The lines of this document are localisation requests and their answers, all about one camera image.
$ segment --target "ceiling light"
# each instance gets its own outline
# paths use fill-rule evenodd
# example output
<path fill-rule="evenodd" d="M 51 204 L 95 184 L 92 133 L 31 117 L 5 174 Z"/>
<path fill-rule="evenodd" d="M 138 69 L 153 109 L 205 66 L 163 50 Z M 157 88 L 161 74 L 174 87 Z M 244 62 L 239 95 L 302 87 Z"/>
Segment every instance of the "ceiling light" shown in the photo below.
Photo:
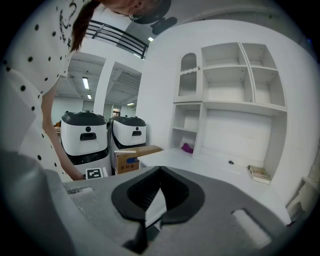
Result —
<path fill-rule="evenodd" d="M 88 78 L 82 77 L 82 82 L 84 84 L 84 88 L 89 89 Z"/>

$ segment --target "small book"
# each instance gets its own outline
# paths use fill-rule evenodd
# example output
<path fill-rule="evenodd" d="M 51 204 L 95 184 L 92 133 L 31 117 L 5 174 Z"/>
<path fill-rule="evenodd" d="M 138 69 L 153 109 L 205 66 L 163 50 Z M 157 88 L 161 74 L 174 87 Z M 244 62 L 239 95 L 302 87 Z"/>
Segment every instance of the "small book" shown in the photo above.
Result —
<path fill-rule="evenodd" d="M 270 184 L 271 182 L 270 175 L 266 172 L 265 169 L 259 168 L 253 165 L 249 165 L 248 169 L 250 172 L 250 176 L 254 181 Z"/>

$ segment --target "cardboard box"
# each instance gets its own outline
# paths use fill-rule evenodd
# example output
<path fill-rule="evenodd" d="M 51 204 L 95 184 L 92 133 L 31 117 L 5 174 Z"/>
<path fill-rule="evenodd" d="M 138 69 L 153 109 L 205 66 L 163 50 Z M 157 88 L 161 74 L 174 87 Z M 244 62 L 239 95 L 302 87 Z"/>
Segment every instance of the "cardboard box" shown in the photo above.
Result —
<path fill-rule="evenodd" d="M 115 174 L 124 174 L 139 169 L 138 157 L 160 152 L 162 149 L 158 146 L 141 146 L 120 149 L 114 152 Z"/>

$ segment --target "white shirt with black dots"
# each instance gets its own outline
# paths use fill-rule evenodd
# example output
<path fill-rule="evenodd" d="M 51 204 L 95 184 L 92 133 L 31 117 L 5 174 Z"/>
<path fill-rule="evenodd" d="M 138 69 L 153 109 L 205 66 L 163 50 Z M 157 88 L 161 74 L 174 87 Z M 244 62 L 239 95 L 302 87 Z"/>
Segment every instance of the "white shirt with black dots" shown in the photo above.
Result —
<path fill-rule="evenodd" d="M 73 45 L 72 29 L 90 0 L 51 0 L 42 4 L 20 28 L 1 63 L 1 147 L 37 160 L 72 179 L 42 128 L 42 95 L 66 76 Z"/>

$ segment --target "hand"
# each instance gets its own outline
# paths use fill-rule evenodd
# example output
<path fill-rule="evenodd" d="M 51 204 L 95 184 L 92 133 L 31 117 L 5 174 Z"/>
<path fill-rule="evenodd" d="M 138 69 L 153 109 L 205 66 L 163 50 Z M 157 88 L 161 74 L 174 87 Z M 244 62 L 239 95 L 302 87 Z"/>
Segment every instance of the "hand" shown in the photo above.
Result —
<path fill-rule="evenodd" d="M 83 176 L 82 173 L 77 173 L 76 175 L 73 176 L 73 180 L 74 181 L 83 181 L 85 180 L 86 178 Z"/>

